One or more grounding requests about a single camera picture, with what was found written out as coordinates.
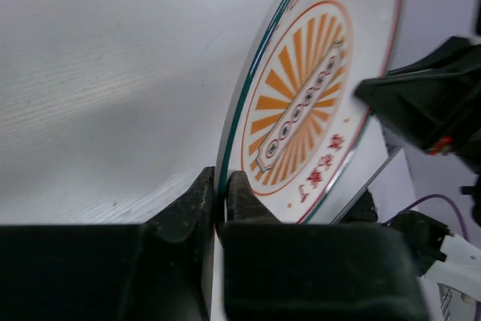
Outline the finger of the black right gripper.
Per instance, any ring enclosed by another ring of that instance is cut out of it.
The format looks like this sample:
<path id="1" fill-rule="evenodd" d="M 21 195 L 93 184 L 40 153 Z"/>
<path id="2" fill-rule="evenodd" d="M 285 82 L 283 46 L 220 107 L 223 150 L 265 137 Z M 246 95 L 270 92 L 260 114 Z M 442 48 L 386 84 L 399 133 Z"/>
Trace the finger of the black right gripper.
<path id="1" fill-rule="evenodd" d="M 381 123 L 417 148 L 429 148 L 430 80 L 363 80 L 355 95 Z"/>
<path id="2" fill-rule="evenodd" d="M 389 71 L 387 80 L 432 80 L 480 74 L 480 44 L 452 36 L 424 58 Z"/>

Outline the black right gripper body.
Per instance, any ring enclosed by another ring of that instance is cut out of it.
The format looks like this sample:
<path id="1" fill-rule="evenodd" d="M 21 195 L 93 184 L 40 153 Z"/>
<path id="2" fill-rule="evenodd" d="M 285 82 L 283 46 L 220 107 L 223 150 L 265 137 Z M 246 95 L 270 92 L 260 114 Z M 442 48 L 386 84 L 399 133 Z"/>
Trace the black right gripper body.
<path id="1" fill-rule="evenodd" d="M 480 9 L 474 38 L 453 35 L 431 66 L 428 153 L 452 153 L 480 173 Z"/>

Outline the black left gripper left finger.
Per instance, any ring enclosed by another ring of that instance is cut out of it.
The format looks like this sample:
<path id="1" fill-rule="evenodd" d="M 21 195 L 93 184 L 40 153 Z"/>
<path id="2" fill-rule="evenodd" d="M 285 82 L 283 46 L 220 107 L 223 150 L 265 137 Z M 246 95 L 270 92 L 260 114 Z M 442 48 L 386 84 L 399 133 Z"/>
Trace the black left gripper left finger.
<path id="1" fill-rule="evenodd" d="M 1 227 L 3 320 L 208 320 L 213 174 L 143 223 Z"/>

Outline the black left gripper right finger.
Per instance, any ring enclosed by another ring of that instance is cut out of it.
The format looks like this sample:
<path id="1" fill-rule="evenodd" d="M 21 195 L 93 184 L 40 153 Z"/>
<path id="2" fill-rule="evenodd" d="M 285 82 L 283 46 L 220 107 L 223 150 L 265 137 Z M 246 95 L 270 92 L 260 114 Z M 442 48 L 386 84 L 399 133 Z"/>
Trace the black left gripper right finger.
<path id="1" fill-rule="evenodd" d="M 426 320 L 428 308 L 400 232 L 373 223 L 280 222 L 231 174 L 223 248 L 228 320 Z"/>

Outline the white orange sunburst plate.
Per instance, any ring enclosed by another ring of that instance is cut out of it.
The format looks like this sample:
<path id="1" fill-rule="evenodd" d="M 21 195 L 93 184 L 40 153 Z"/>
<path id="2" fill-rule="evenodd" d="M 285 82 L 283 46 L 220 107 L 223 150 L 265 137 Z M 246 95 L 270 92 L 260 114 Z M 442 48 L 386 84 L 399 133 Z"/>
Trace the white orange sunburst plate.
<path id="1" fill-rule="evenodd" d="M 334 221 L 342 174 L 370 109 L 358 84 L 385 74 L 403 0 L 275 0 L 230 101 L 216 163 L 219 203 L 234 171 L 287 223 Z"/>

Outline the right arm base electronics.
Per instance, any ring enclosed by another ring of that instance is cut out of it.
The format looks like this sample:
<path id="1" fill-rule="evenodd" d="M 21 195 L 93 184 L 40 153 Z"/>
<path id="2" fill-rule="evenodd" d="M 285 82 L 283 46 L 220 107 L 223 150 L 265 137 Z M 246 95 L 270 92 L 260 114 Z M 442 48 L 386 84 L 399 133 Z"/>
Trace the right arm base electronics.
<path id="1" fill-rule="evenodd" d="M 435 262 L 447 260 L 447 255 L 441 250 L 441 246 L 445 238 L 452 234 L 449 227 L 413 209 L 418 204 L 434 198 L 453 204 L 444 195 L 427 195 L 382 223 L 383 226 L 394 229 L 403 235 L 419 276 L 426 274 Z M 366 189 L 363 193 L 357 195 L 353 199 L 352 207 L 340 218 L 339 222 L 377 223 L 377 208 L 372 194 Z"/>

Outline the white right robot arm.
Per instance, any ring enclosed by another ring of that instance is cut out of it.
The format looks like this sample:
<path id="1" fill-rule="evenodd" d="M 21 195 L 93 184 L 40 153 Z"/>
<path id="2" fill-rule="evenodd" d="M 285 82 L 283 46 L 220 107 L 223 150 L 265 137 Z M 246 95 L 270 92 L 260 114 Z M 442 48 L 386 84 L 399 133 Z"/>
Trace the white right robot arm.
<path id="1" fill-rule="evenodd" d="M 418 150 L 453 154 L 479 174 L 479 13 L 473 31 L 471 38 L 452 36 L 417 62 L 363 80 L 355 96 Z M 420 277 L 480 301 L 480 249 L 465 233 L 410 209 L 385 224 L 403 234 Z"/>

